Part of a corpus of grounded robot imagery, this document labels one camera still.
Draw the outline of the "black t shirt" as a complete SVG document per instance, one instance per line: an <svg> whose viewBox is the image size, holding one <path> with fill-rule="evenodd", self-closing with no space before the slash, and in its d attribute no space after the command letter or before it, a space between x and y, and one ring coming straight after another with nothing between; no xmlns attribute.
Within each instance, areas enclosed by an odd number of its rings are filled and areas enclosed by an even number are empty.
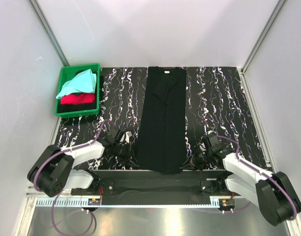
<svg viewBox="0 0 301 236"><path fill-rule="evenodd" d="M140 169L171 175L186 160L186 70L149 67L137 139Z"/></svg>

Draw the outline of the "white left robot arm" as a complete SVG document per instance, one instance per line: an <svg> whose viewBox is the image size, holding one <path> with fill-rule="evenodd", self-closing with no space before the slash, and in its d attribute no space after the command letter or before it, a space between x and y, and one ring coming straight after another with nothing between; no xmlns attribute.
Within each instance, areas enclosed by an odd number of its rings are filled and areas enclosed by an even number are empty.
<svg viewBox="0 0 301 236"><path fill-rule="evenodd" d="M132 133L112 127L98 138L70 148L50 145L45 148L27 174L36 191L49 197L65 189L95 195L101 190L99 176L91 170L74 167L92 159L115 156L121 165L137 166L131 143Z"/></svg>

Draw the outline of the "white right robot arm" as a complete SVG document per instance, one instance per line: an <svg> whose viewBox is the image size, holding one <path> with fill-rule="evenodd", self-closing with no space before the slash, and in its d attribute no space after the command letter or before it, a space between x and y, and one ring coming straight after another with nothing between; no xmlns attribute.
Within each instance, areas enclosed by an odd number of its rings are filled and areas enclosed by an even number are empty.
<svg viewBox="0 0 301 236"><path fill-rule="evenodd" d="M239 152L238 142L209 134L202 138L181 169L203 171L208 164L222 168L230 174L202 186L202 193L238 194L257 206L264 219L273 226L295 220L301 212L301 201L288 176L262 169L244 159Z"/></svg>

